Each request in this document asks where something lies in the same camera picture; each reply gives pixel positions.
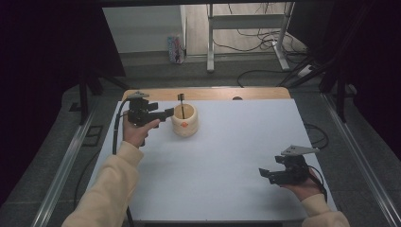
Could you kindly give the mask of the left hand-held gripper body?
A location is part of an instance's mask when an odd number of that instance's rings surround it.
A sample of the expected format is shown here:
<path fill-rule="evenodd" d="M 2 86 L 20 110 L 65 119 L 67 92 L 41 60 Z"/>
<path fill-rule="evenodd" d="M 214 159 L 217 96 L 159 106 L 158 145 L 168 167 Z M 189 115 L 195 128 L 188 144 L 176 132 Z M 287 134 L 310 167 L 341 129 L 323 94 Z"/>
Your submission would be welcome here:
<path fill-rule="evenodd" d="M 149 94 L 139 91 L 128 95 L 128 101 L 130 102 L 128 120 L 136 126 L 145 126 L 147 123 L 159 118 L 155 111 L 148 111 L 148 104 L 150 103 L 148 97 Z"/>

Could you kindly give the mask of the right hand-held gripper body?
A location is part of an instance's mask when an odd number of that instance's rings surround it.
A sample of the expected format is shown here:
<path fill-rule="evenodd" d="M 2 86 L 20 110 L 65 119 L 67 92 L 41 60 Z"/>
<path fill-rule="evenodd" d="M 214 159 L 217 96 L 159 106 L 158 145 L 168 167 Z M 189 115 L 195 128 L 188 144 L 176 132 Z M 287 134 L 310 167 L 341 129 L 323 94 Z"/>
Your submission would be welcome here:
<path fill-rule="evenodd" d="M 292 184 L 297 185 L 308 179 L 309 167 L 305 161 L 305 154 L 316 153 L 318 148 L 307 148 L 291 145 L 281 152 L 279 156 L 285 157 L 285 162 L 281 165 L 284 171 L 270 173 L 272 184 Z"/>

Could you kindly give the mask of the cream wooden cup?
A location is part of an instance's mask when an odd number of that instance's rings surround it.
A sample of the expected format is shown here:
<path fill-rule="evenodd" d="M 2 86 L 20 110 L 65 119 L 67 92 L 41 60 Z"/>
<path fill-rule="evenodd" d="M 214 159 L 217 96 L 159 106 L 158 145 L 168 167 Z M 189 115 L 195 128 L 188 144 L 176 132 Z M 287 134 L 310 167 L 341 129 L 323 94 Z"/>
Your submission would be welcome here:
<path fill-rule="evenodd" d="M 199 128 L 198 110 L 191 104 L 179 104 L 171 116 L 173 131 L 181 137 L 195 134 Z"/>

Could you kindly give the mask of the person's right hand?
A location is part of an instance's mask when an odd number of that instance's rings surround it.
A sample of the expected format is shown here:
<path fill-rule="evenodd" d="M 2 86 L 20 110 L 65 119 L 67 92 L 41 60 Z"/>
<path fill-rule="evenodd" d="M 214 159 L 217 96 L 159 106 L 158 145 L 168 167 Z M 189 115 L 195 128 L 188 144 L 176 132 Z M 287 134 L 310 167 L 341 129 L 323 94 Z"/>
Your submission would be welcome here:
<path fill-rule="evenodd" d="M 290 190 L 299 201 L 321 194 L 322 191 L 319 186 L 308 178 L 304 183 L 292 185 L 292 184 L 280 184 L 280 187 Z"/>

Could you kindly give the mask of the person's left hand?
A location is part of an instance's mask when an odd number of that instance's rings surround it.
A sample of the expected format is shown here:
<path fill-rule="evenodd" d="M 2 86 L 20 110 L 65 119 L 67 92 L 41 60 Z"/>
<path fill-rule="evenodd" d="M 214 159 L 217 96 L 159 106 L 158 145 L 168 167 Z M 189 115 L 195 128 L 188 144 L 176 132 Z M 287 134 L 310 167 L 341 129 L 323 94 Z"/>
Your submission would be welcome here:
<path fill-rule="evenodd" d="M 124 112 L 123 116 L 123 140 L 135 146 L 136 148 L 140 148 L 145 139 L 148 137 L 148 132 L 152 129 L 155 129 L 159 126 L 160 120 L 155 119 L 145 126 L 138 127 L 132 124 L 128 120 L 128 113 Z"/>

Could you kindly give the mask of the white table mat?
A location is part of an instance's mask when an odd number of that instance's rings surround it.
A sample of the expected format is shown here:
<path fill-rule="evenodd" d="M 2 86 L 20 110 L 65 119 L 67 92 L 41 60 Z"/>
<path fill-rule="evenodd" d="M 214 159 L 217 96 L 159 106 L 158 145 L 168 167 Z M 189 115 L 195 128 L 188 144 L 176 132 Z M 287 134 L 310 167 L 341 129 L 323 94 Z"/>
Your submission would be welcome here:
<path fill-rule="evenodd" d="M 261 177 L 275 158 L 310 142 L 292 99 L 195 102 L 199 129 L 174 133 L 170 121 L 150 131 L 130 210 L 137 222 L 255 222 L 305 218 L 287 189 Z"/>

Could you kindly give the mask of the black floor socket plate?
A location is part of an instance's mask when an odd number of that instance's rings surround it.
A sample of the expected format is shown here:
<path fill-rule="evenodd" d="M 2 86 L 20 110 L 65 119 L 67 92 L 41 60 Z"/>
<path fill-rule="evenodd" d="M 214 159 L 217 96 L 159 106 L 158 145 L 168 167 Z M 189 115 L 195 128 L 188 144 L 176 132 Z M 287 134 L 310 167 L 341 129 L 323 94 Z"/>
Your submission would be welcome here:
<path fill-rule="evenodd" d="M 84 147 L 96 147 L 99 143 L 102 131 L 102 126 L 90 126 L 84 137 L 82 145 Z"/>

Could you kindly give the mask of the black tripod stand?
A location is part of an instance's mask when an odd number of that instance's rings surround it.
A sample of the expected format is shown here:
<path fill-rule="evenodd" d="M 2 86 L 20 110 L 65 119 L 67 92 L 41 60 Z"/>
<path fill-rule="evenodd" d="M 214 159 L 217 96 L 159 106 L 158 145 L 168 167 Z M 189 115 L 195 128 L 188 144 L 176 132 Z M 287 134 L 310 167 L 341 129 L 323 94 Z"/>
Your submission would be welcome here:
<path fill-rule="evenodd" d="M 130 86 L 115 77 L 112 77 L 101 70 L 91 69 L 89 71 L 81 71 L 78 75 L 79 100 L 80 100 L 80 125 L 83 125 L 89 118 L 89 104 L 87 97 L 87 89 L 90 89 L 93 95 L 100 96 L 103 94 L 103 87 L 100 78 L 106 79 L 112 84 L 123 90 L 129 90 Z"/>

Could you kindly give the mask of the colourful printed packet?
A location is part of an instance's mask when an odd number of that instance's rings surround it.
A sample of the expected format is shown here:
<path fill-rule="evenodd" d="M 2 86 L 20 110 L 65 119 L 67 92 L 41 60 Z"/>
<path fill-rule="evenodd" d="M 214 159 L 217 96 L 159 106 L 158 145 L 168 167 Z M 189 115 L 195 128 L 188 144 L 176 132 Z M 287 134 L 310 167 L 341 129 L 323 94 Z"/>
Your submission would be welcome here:
<path fill-rule="evenodd" d="M 185 58 L 185 48 L 182 45 L 180 36 L 167 37 L 168 57 L 172 63 L 181 64 Z"/>

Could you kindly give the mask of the white panel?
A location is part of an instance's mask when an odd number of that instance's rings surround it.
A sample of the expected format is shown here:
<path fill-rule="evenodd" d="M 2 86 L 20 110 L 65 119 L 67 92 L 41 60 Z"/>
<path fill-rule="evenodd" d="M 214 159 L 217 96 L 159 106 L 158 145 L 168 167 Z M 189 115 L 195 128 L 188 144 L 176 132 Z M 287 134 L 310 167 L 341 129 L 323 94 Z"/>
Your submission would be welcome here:
<path fill-rule="evenodd" d="M 119 53 L 167 51 L 167 38 L 186 48 L 184 5 L 103 8 Z"/>

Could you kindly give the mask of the black metal stand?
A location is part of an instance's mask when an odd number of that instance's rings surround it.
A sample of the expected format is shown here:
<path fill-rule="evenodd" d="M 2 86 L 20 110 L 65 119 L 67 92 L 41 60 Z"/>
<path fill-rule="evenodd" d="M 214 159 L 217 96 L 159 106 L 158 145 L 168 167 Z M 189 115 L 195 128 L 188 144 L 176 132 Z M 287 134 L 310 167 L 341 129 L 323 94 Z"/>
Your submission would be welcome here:
<path fill-rule="evenodd" d="M 323 93 L 329 93 L 334 86 L 337 86 L 336 112 L 343 123 L 346 122 L 344 115 L 345 85 L 346 76 L 342 72 L 340 65 L 335 62 L 329 62 L 325 67 L 325 75 L 321 80 L 319 89 Z"/>

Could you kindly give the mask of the white power strip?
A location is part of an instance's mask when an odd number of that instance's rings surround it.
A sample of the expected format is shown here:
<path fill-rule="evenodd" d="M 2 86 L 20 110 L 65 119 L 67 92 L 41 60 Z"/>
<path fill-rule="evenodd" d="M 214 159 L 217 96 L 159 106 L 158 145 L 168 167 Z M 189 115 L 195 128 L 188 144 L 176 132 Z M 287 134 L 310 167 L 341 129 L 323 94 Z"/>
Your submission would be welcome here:
<path fill-rule="evenodd" d="M 313 66 L 308 64 L 307 66 L 305 66 L 299 73 L 298 73 L 298 77 L 302 78 L 304 76 L 306 76 L 307 74 L 309 74 L 311 71 L 313 70 Z"/>

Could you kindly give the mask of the aluminium floor rail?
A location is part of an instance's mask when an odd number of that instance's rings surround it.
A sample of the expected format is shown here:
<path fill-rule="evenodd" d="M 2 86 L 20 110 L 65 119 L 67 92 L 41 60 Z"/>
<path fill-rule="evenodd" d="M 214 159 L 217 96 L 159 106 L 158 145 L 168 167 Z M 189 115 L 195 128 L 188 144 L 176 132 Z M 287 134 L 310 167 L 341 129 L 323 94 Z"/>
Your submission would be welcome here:
<path fill-rule="evenodd" d="M 365 155 L 362 152 L 356 138 L 351 133 L 348 125 L 344 123 L 338 116 L 336 111 L 335 102 L 332 100 L 330 95 L 321 94 L 321 98 L 326 105 L 328 112 L 335 122 L 345 144 L 349 148 L 356 164 L 361 172 L 366 184 L 368 184 L 380 210 L 382 211 L 385 219 L 389 223 L 390 227 L 401 227 L 401 215 L 395 207 L 393 200 L 389 193 L 376 176 L 373 168 L 369 164 Z"/>
<path fill-rule="evenodd" d="M 56 204 L 60 198 L 61 192 L 66 184 L 68 175 L 73 167 L 74 162 L 77 159 L 78 152 L 82 146 L 85 135 L 89 130 L 89 127 L 94 119 L 94 116 L 97 112 L 97 102 L 93 102 L 90 105 L 90 111 L 87 118 L 84 122 L 78 126 L 67 151 L 65 152 L 59 168 L 55 174 L 55 177 L 49 186 L 44 200 L 33 219 L 33 222 L 30 227 L 46 227 L 53 212 L 56 207 Z"/>

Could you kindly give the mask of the white metal stand frame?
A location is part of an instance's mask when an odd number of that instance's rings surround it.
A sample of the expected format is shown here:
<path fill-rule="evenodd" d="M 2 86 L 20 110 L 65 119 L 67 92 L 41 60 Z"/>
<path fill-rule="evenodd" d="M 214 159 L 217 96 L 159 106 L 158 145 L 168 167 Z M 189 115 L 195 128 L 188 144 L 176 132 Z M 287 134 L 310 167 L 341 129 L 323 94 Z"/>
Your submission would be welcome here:
<path fill-rule="evenodd" d="M 218 29 L 257 29 L 275 28 L 279 30 L 279 37 L 272 42 L 275 55 L 283 71 L 288 71 L 288 62 L 284 55 L 283 40 L 287 32 L 288 23 L 294 3 L 289 2 L 282 14 L 255 14 L 255 15 L 215 15 L 214 6 L 208 6 L 208 50 L 207 72 L 215 70 L 214 31 Z"/>

